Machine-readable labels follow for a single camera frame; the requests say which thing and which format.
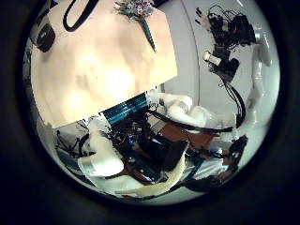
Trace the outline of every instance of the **black cable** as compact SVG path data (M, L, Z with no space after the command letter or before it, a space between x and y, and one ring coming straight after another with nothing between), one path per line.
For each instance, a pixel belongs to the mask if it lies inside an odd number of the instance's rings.
M83 156L83 145L84 143L90 138L90 134L87 133L85 134L80 140L79 140L79 143L78 143L78 152L79 152L79 155L80 156Z
M88 3L85 6L84 11L82 12L82 15L79 17L79 19L73 24L73 26L68 26L67 17L69 14L69 11L72 9L73 5L75 4L77 0L73 0L71 4L68 6L63 19L63 25L65 29L69 32L74 32L77 30L88 18L88 16L92 13L93 9L95 8L96 4L98 3L98 0L89 0Z
M172 123L180 128L184 128L184 129L188 129L188 130L197 130L200 131L202 133L207 133L207 134L211 134L211 133L222 133L222 132L232 132L233 131L233 127L226 127L223 129L215 129L215 128L207 128L207 127L195 127L192 125L187 125L187 124L183 124L183 123L179 123L179 122L175 122L172 119L168 118L167 116L156 112L156 111L151 111L151 110L147 110L148 113L153 114L157 119L160 119L164 122L167 123Z
M232 87L231 85L229 85L229 86L233 90L234 94L236 95L238 101L241 104L241 115L236 121L236 127L239 128L243 124L245 117L246 117L246 106L245 106L244 100L242 99L240 94L235 90L235 88Z
M183 180L183 182L186 182L188 180L190 180L191 178L193 178L193 176L196 174L196 172L199 170L199 168L201 167L201 165L204 162L204 158L199 157L198 161L196 163L196 165L194 166L194 168L191 170L191 172L187 175L187 177Z

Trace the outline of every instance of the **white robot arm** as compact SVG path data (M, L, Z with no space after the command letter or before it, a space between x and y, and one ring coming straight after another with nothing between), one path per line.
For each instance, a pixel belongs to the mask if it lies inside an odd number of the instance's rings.
M215 114L202 106L192 108L188 96L159 93L150 90L146 93L149 104L164 106L167 116L175 122L199 128L228 128L235 126L235 114Z
M109 125L104 115L91 116L88 119L90 148L96 153L78 159L78 165L86 175L112 176L124 169L124 164L115 153L112 142L106 137Z

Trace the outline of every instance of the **white plastic part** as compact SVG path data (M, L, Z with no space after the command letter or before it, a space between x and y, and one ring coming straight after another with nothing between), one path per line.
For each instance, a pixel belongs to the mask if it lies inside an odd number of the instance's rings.
M167 116L175 122L200 128L227 128L235 125L234 113L215 114L201 106L191 108L192 99L188 96L156 91L147 92L147 96L150 104L163 104L166 107Z
M203 60L206 62L210 62L212 64L215 64L216 66L218 66L221 63L221 59L215 57L214 55L212 55L209 51L206 51L203 55Z
M161 182L154 185L139 187L130 190L115 191L115 193L122 195L136 194L138 197L143 198L148 196L157 196L159 194L167 192L168 190L170 190L171 187L177 184L177 182L180 180L184 173L184 170L186 168L185 155L186 154L183 153L176 167L171 172L166 172L168 176L168 180L166 182Z
M80 169L91 176L112 176L124 169L124 164L116 154L112 142L103 136L107 128L98 117L89 119L90 148L96 153L90 157L78 159Z

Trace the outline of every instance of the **wire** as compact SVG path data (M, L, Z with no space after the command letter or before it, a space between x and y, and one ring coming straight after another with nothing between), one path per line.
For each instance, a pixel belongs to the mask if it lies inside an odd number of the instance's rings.
M88 3L85 6L84 11L82 12L82 15L79 17L79 19L73 24L73 26L69 26L67 22L67 16L69 14L69 11L72 9L73 5L76 3L77 0L73 0L70 5L68 6L64 18L63 18L63 25L65 29L69 32L74 32L77 30L88 18L88 16L92 13L93 9L96 7L98 0L89 0Z
M214 129L214 128L207 128L207 127L195 127L192 125L187 125L187 124L183 124L183 123L179 123L179 122L175 122L172 119L168 118L167 116L159 113L159 112L155 112L155 111L147 111L148 113L153 114L157 119L160 119L162 121L165 121L167 123L172 123L180 128L184 128L184 129L188 129L188 130L197 130L200 131L202 133L222 133L222 132L232 132L233 131L233 127L226 127L223 129Z

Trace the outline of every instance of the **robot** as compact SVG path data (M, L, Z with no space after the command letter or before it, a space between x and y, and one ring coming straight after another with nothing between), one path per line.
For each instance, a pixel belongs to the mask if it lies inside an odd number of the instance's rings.
M195 161L190 174L184 174L187 161L192 155L205 153L222 159L245 148L248 141L245 134L258 123L257 108L264 95L263 78L258 68L261 63L267 66L271 64L266 38L262 29L253 28L244 15L235 14L235 19L227 22L225 26L228 28L225 29L223 19L219 16L210 17L210 13L203 15L198 8L197 14L202 19L197 23L208 27L216 42L214 52L206 52L203 59L238 100L241 111L237 114L217 114L203 106L193 106L189 96L161 93L152 89L109 110L83 119L88 134L82 138L79 146L89 142L90 149L95 154L79 157L77 164L85 177L103 192L138 198L159 196L195 175L202 161ZM246 104L230 84L239 67L236 59L229 61L230 49L238 44L255 44L254 54L259 58L253 60L253 85ZM165 112L151 110L158 107L164 108ZM173 123L189 133L219 134L219 138L231 146L230 154L222 155L219 148L197 149L198 152L195 153L188 149L189 141L171 142L153 132L147 121L149 115ZM151 155L155 163L139 155L135 151L136 145ZM148 184L139 180L137 176L122 174L128 166L138 170L148 180Z

